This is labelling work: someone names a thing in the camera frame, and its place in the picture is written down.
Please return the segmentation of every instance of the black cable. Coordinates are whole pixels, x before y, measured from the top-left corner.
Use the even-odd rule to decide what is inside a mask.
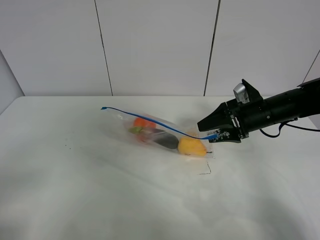
[[[279,129],[279,133],[278,133],[277,135],[270,135],[270,134],[266,133],[265,131],[263,131],[262,129],[260,129],[260,132],[261,132],[263,135],[265,135],[265,136],[267,136],[267,137],[269,137],[269,138],[277,138],[277,137],[279,137],[279,136],[280,136],[280,133],[281,133],[281,129],[282,129],[284,126],[289,126],[289,127],[295,128],[295,129],[301,129],[301,130],[306,130],[306,131],[320,132],[319,129],[311,129],[311,128],[305,128],[305,127],[301,127],[301,126],[295,126],[295,125],[288,124],[289,122],[292,122],[292,121],[294,121],[294,120],[295,120],[295,119],[289,120],[289,121],[284,121],[284,122],[280,123],[279,128],[278,128],[278,129]]]

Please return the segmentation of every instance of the yellow object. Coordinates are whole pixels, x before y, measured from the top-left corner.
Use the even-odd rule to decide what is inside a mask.
[[[183,136],[180,138],[178,151],[185,155],[195,155],[204,157],[207,154],[207,149],[200,139]]]

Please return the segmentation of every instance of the transparent plastic bag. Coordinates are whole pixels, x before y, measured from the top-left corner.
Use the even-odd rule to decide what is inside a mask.
[[[119,138],[130,138],[133,141],[150,146],[157,146],[167,151],[197,157],[213,157],[212,143],[209,139],[217,134],[199,132],[197,125],[179,127],[172,122],[148,114],[123,111],[113,107],[103,107],[112,116],[112,128],[117,129]]]

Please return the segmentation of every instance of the toy fruit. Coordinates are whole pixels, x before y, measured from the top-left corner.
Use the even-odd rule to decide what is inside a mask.
[[[141,117],[137,117],[133,122],[134,127],[149,127],[149,128],[156,128],[156,124],[152,121],[148,121]]]
[[[207,154],[207,149],[200,139],[188,136],[180,138],[178,151],[184,155],[195,155],[201,157],[204,157]]]

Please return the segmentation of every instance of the ziplock bag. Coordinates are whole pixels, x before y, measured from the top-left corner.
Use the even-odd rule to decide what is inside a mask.
[[[213,157],[212,143],[209,139],[217,134],[199,132],[197,125],[179,127],[172,122],[148,114],[123,111],[113,107],[101,110],[112,116],[110,125],[116,129],[119,138],[130,138],[141,144],[198,157]]]

